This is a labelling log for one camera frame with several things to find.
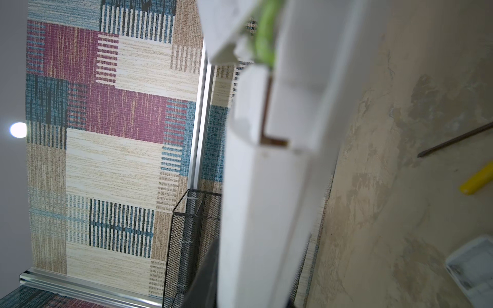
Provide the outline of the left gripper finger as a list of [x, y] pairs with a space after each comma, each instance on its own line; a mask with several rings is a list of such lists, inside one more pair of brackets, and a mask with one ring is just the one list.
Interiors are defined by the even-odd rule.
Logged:
[[220, 240], [215, 239], [200, 267], [181, 308], [215, 308], [218, 289]]

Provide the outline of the white remote with green buttons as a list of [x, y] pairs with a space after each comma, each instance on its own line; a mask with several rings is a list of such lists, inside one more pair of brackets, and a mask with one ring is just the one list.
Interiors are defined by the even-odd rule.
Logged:
[[227, 122], [219, 307], [285, 307], [385, 26], [388, 1], [286, 1], [273, 69]]

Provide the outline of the white remote with red buttons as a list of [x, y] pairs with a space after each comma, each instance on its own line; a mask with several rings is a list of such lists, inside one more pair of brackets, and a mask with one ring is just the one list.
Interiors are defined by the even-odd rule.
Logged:
[[473, 307], [492, 307], [492, 237], [468, 242], [445, 260], [445, 268]]

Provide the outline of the black yellow handled screwdriver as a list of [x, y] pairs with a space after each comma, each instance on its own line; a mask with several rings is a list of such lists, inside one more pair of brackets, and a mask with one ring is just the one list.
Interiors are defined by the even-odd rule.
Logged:
[[463, 141], [465, 139], [468, 139], [472, 136], [475, 136], [475, 135], [478, 135], [479, 133], [482, 133], [482, 132], [486, 132], [490, 129], [492, 129], [493, 127], [493, 122], [490, 122], [490, 123], [487, 123], [487, 124], [484, 124], [482, 125], [481, 127], [478, 127], [478, 128], [475, 128], [469, 132], [466, 132], [458, 137], [454, 137], [448, 141], [445, 141], [443, 143], [440, 143], [439, 145], [436, 145], [432, 148], [429, 148], [427, 150], [424, 150], [424, 151], [421, 151], [418, 155], [417, 155], [417, 158], [423, 158], [425, 156], [428, 156], [436, 151], [439, 151], [439, 150], [442, 150], [448, 146], [451, 146], [451, 145], [454, 145], [460, 141]]

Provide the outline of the yellow battery one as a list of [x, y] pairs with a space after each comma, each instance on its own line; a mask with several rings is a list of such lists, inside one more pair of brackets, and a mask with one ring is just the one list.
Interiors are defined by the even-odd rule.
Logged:
[[492, 181], [492, 162], [475, 173], [459, 187], [459, 191], [465, 195], [473, 195], [482, 187]]

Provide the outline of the green battery in remote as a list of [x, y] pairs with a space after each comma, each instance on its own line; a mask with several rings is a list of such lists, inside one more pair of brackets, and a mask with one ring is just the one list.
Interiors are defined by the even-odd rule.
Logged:
[[254, 59], [273, 69], [276, 62], [276, 36], [279, 19], [285, 6], [283, 0], [262, 1], [258, 10], [253, 39]]

